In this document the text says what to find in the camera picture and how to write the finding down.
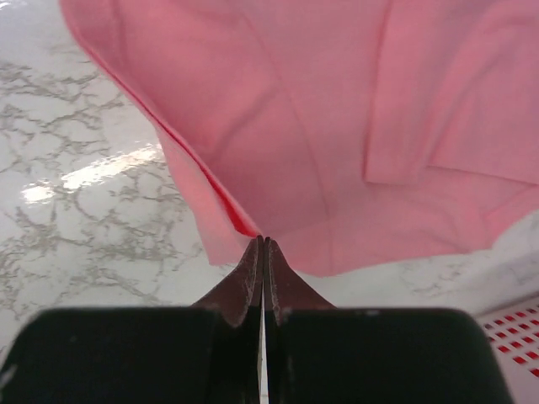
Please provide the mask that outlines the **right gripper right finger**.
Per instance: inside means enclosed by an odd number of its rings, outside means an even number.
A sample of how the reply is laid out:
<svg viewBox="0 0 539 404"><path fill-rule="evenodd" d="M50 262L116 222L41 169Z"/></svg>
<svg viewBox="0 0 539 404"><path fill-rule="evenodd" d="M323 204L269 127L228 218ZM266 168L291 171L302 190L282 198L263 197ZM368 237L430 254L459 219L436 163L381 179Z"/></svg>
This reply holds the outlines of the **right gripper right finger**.
<svg viewBox="0 0 539 404"><path fill-rule="evenodd" d="M334 306L288 264L278 243L264 239L264 335L269 402L283 403L286 353L282 323L287 311L332 310Z"/></svg>

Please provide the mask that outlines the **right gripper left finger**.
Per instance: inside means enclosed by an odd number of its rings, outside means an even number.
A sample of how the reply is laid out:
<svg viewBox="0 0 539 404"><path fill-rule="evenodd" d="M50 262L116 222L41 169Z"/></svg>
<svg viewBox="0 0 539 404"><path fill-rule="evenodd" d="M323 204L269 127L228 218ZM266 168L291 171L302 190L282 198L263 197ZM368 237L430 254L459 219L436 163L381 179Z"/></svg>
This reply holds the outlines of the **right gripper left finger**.
<svg viewBox="0 0 539 404"><path fill-rule="evenodd" d="M207 403L259 403L264 239L251 240L235 269L194 303L217 314Z"/></svg>

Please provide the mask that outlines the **pink t shirt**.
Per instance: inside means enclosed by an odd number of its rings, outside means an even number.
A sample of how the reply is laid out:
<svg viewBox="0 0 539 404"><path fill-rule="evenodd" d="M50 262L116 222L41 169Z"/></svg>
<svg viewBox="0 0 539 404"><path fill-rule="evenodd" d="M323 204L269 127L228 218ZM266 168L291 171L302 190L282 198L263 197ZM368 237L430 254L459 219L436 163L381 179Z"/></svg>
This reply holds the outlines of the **pink t shirt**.
<svg viewBox="0 0 539 404"><path fill-rule="evenodd" d="M211 263L327 276L492 247L538 207L535 1L64 1L154 124Z"/></svg>

